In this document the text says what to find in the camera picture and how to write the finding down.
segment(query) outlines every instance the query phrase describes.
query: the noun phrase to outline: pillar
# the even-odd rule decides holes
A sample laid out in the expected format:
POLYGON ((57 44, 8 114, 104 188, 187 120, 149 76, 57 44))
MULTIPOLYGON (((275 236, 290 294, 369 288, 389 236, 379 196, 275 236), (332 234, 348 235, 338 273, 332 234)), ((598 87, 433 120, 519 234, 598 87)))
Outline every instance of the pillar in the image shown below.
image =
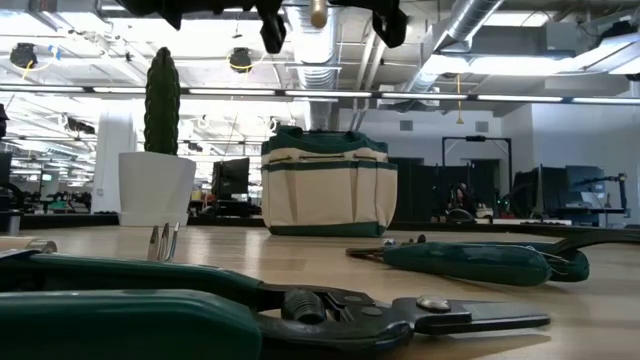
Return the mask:
POLYGON ((41 194, 41 199, 47 199, 47 195, 54 195, 55 193, 58 192, 58 187, 60 185, 60 173, 57 171, 44 171, 41 174, 42 176, 42 180, 40 182, 41 187, 40 187, 40 194, 41 194))
MULTIPOLYGON (((631 97, 640 98, 640 82, 630 82, 631 97)), ((631 209, 631 219, 629 223, 638 223, 640 221, 640 160, 638 160, 638 154, 640 154, 640 106, 634 106, 631 110, 631 131, 629 131, 629 142, 631 148, 627 149, 627 156, 631 158, 630 169, 627 170, 631 174, 627 180, 627 201, 629 202, 629 208, 631 209)))
POLYGON ((91 200, 92 213, 120 212, 118 157, 120 153, 136 151, 134 103, 109 102, 109 107, 100 114, 91 200))

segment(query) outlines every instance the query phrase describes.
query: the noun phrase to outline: wooden table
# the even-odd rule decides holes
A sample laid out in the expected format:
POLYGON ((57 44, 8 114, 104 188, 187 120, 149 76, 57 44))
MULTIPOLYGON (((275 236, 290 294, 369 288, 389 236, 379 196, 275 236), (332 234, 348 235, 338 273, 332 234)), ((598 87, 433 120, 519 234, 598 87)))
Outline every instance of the wooden table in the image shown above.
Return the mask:
MULTIPOLYGON (((62 253, 132 259, 145 259, 150 234, 150 229, 115 226, 21 233, 55 240, 62 253)), ((417 235, 388 232, 385 237, 406 241, 417 235)), ((426 235, 433 241, 554 240, 512 234, 426 235)), ((422 294, 526 302, 552 318, 550 326, 535 330, 417 336, 398 356, 402 359, 640 359, 640 248, 587 248, 588 281, 517 288, 393 270, 344 255, 346 247, 380 243, 379 239, 277 237, 261 228, 189 227, 181 230, 174 262, 220 266, 272 283, 363 291, 386 302, 422 294)))

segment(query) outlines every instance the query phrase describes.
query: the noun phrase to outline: overhead fixture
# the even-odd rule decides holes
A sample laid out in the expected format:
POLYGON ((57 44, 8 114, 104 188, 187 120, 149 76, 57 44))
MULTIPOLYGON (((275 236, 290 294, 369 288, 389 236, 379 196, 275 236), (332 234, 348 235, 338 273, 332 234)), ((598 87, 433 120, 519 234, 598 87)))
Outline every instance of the overhead fixture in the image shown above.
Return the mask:
POLYGON ((486 75, 549 76, 561 71, 560 61, 548 57, 481 56, 469 63, 469 72, 486 75))
POLYGON ((30 174, 39 175, 41 171, 40 170, 11 170, 11 173, 17 174, 17 175, 30 175, 30 174))
POLYGON ((0 90, 50 93, 84 92, 80 86, 0 85, 0 90))
POLYGON ((275 90, 256 89, 189 89, 193 95, 273 96, 275 90))
MULTIPOLYGON (((0 85, 0 90, 18 91, 33 93, 61 93, 61 89, 79 89, 81 87, 62 86, 41 86, 41 85, 0 85)), ((87 87, 87 92, 93 92, 91 87, 87 87)), ((563 103, 563 104, 590 104, 590 105, 640 105, 638 98, 624 97, 581 97, 573 96, 531 96, 531 95, 500 95, 500 94, 455 94, 455 93, 406 93, 406 92, 382 92, 382 91, 316 91, 316 90, 270 90, 270 89, 227 89, 227 88, 191 88, 184 89, 191 95, 213 95, 213 96, 266 96, 275 98, 317 98, 317 99, 352 99, 352 98, 374 98, 374 99, 396 99, 396 100, 453 100, 453 101, 505 101, 505 102, 534 102, 534 103, 563 103)), ((4 140, 32 140, 32 141, 60 141, 73 142, 85 141, 95 142, 95 136, 71 137, 46 137, 46 136, 7 136, 4 140)), ((198 140, 201 143, 225 143, 223 140, 198 140)))
POLYGON ((442 94, 442 93, 382 93, 382 97, 386 99, 398 100, 466 100, 467 95, 462 94, 442 94))
POLYGON ((233 53, 229 55, 229 66, 231 70, 240 74, 250 72, 253 66, 251 65, 251 58, 249 57, 249 49, 234 48, 233 53))
POLYGON ((21 69, 33 69, 38 65, 38 57, 35 53, 35 45, 31 43, 18 43, 11 50, 9 61, 21 69))
POLYGON ((550 103, 550 102, 561 102, 562 98, 560 96, 478 95, 478 100, 550 103))
POLYGON ((112 94, 144 94, 146 88, 144 87, 94 87, 93 91, 97 93, 112 93, 112 94))
POLYGON ((574 104, 589 104, 589 105, 640 105, 640 99, 630 98, 573 98, 574 104))
POLYGON ((295 97, 357 97, 368 98, 372 94, 368 91, 315 91, 315 90, 286 90, 286 96, 295 97))

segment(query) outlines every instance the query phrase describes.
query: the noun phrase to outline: ceiling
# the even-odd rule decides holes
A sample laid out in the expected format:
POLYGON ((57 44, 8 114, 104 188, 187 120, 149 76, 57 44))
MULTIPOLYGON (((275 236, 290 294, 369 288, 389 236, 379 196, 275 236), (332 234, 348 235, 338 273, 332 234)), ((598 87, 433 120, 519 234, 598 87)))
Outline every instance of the ceiling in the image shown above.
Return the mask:
MULTIPOLYGON (((144 86, 151 59, 158 49, 167 47, 184 87, 298 87, 300 64, 294 58, 294 35, 289 32, 279 54, 267 54, 259 34, 262 22, 255 13, 231 12, 219 17, 211 15, 185 20, 181 31, 177 32, 162 19, 136 19, 123 12, 115 1, 103 0, 101 11, 96 14, 64 13, 61 16, 64 23, 58 24, 61 29, 54 31, 28 13, 12 8, 12 2, 20 1, 11 0, 8 7, 0 5, 0 84, 144 86), (27 73, 9 61, 11 50, 20 42, 36 45, 39 64, 27 73), (229 67, 228 56, 237 47, 251 51, 254 66, 249 73, 239 74, 229 67)), ((427 25, 446 18, 452 3, 450 0, 401 2, 401 9, 410 17, 408 36, 404 45, 384 51, 384 65, 375 73, 374 88, 411 79, 422 64, 421 44, 427 25)), ((550 19, 564 22, 575 22, 585 16, 596 19, 637 6, 635 0, 507 0, 485 25, 539 27, 550 19)), ((369 31, 370 12, 346 8, 339 16, 339 58, 333 66, 339 74, 338 88, 353 89, 369 31)), ((624 77, 606 76, 604 82, 602 76, 582 76, 572 88, 590 95, 620 93, 622 90, 617 84, 625 83, 624 77)), ((567 81, 576 83, 575 79, 567 81)), ((435 86, 441 92, 530 94, 540 93, 540 89, 545 93, 553 92, 547 82, 544 77, 461 74, 459 79, 441 76, 435 86)), ((566 88, 557 82, 555 79, 554 84, 560 89, 557 91, 566 92, 566 88)), ((71 141, 77 134, 65 129, 65 119, 82 121, 99 131, 101 110, 118 106, 122 100, 128 100, 127 106, 140 114, 136 121, 142 129, 144 103, 140 99, 109 94, 69 97, 0 92, 0 103, 8 106, 7 113, 15 120, 8 124, 9 135, 53 138, 5 142, 5 147, 16 152, 17 157, 69 158, 69 164, 84 164, 85 168, 91 169, 92 159, 95 159, 95 137, 83 135, 88 141, 71 141)), ((501 107, 503 105, 499 103, 465 104, 467 110, 497 113, 501 107)), ((443 102, 438 109, 448 112, 457 109, 457 103, 443 102)), ((189 150, 183 144, 180 154, 199 161, 198 176, 203 181, 210 176, 211 162, 223 156, 252 155, 256 169, 252 177, 257 182, 259 142, 271 135, 274 121, 301 125, 304 110, 304 103, 299 101, 183 99, 180 138, 199 143, 203 151, 189 150), (240 141, 248 145, 237 145, 240 141)), ((35 166, 28 162, 15 162, 15 165, 35 166)))

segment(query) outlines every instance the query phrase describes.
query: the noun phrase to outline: ceiling light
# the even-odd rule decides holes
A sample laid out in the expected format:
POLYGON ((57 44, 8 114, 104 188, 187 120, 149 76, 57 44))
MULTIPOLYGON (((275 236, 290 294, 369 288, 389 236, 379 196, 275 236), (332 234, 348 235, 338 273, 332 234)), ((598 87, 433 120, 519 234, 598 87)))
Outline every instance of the ceiling light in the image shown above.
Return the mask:
POLYGON ((560 102, 562 101, 562 97, 560 96, 478 95, 478 100, 548 103, 548 102, 560 102))
POLYGON ((458 94, 440 94, 440 93, 382 93, 381 95, 385 99, 410 99, 410 100, 466 100, 467 95, 458 94))
POLYGON ((143 87, 94 87, 93 90, 97 93, 144 94, 147 89, 143 87))
POLYGON ((357 97, 368 98, 371 93, 368 91, 313 91, 313 90, 287 90, 286 96, 301 97, 357 97))
POLYGON ((274 90, 257 89, 189 89, 193 95, 272 96, 274 90))
POLYGON ((33 86, 33 85, 0 85, 2 91, 26 91, 26 92, 84 92, 79 86, 33 86))
POLYGON ((486 75, 549 76, 561 70, 558 60, 547 57, 482 56, 469 64, 469 72, 486 75))
POLYGON ((591 105, 640 105, 640 99, 629 98, 573 98, 574 104, 591 104, 591 105))
POLYGON ((11 170, 12 174, 18 175, 30 175, 30 174, 40 174, 40 170, 11 170))
POLYGON ((102 10, 103 11, 125 11, 125 8, 123 8, 120 5, 102 5, 102 10))

